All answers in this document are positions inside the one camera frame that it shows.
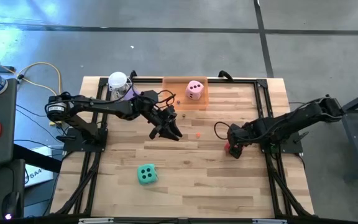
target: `wooden table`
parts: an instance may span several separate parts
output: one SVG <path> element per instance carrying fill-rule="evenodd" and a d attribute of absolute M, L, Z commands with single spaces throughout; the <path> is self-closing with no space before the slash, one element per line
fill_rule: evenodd
<path fill-rule="evenodd" d="M 99 78 L 84 77 L 80 94 L 96 96 Z M 289 112 L 283 79 L 267 80 L 274 116 Z M 136 86 L 141 90 L 162 88 L 161 83 L 137 83 Z M 244 148 L 241 157 L 235 159 L 225 154 L 226 141 L 218 139 L 213 131 L 217 121 L 242 125 L 258 117 L 254 87 L 209 84 L 208 91 L 207 110 L 178 111 L 177 125 L 183 133 L 179 142 L 149 139 L 153 126 L 141 116 L 134 121 L 108 116 L 108 146 L 101 157 L 92 216 L 273 217 L 266 162 L 259 145 Z M 91 121 L 91 113 L 80 115 Z M 227 127 L 219 126 L 220 135 L 224 136 L 226 131 Z M 77 187 L 83 156 L 83 152 L 76 152 L 63 161 L 51 211 L 61 208 Z M 136 169 L 148 163 L 156 165 L 159 180 L 141 186 Z M 284 154 L 283 164 L 289 189 L 302 206 L 313 213 L 301 161 L 292 154 Z M 282 195 L 278 193 L 280 208 L 284 211 Z"/>

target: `pink foam cube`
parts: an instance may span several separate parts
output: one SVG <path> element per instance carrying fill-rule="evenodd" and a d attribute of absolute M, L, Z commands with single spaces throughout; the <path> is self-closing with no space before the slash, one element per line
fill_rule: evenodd
<path fill-rule="evenodd" d="M 198 100 L 204 92 L 204 86 L 198 81 L 190 81 L 186 87 L 186 96 L 192 100 Z"/>

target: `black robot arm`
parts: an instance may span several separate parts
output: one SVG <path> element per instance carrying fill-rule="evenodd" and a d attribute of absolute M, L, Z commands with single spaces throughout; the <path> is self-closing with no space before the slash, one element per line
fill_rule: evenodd
<path fill-rule="evenodd" d="M 280 144 L 291 134 L 319 121 L 336 122 L 344 112 L 335 98 L 329 96 L 309 101 L 295 111 L 276 118 L 259 118 L 242 127 L 231 124 L 227 131 L 229 153 L 238 159 L 243 146 L 253 143 Z"/>
<path fill-rule="evenodd" d="M 174 96 L 172 95 L 164 101 L 167 102 Z M 58 96 L 51 96 L 48 104 L 45 105 L 45 111 L 49 120 L 66 122 L 79 130 L 85 140 L 97 142 L 102 134 L 96 123 L 87 123 L 77 115 L 82 111 L 113 114 L 128 121 L 142 115 L 148 123 L 155 126 L 149 135 L 151 139 L 158 133 L 160 137 L 178 141 L 182 134 L 176 126 L 177 114 L 173 106 L 167 104 L 166 108 L 162 110 L 156 106 L 157 103 L 159 103 L 158 93 L 153 90 L 142 92 L 130 100 L 122 101 L 96 100 L 82 95 L 71 96 L 65 92 Z"/>

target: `gray floor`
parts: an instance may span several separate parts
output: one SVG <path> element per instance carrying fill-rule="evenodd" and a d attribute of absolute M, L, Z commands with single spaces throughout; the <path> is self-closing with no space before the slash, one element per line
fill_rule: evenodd
<path fill-rule="evenodd" d="M 260 6 L 266 29 L 358 30 L 357 0 L 260 0 Z M 0 0 L 0 22 L 258 28 L 251 0 Z M 344 104 L 358 96 L 358 35 L 267 35 L 267 43 L 274 77 L 285 79 L 290 101 L 329 93 Z M 73 94 L 78 93 L 83 76 L 115 71 L 214 77 L 226 70 L 235 77 L 267 76 L 259 34 L 0 30 L 0 62 L 22 68 L 38 61 L 56 65 L 63 75 L 63 89 Z M 56 74 L 48 67 L 35 67 L 27 76 L 57 90 Z M 43 113 L 49 95 L 25 83 L 17 102 Z M 46 119 L 34 119 L 57 134 Z M 316 214 L 358 221 L 358 181 L 342 179 L 354 169 L 342 124 L 321 123 L 305 131 L 310 132 L 303 146 Z M 58 144 L 21 115 L 15 138 Z M 30 210 L 39 211 L 43 204 L 27 208 L 27 214 L 39 215 Z"/>

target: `green die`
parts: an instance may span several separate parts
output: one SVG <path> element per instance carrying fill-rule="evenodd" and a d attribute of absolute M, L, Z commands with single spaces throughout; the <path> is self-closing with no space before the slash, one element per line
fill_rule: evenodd
<path fill-rule="evenodd" d="M 154 164 L 145 164 L 137 168 L 137 179 L 141 185 L 151 184 L 158 180 Z"/>

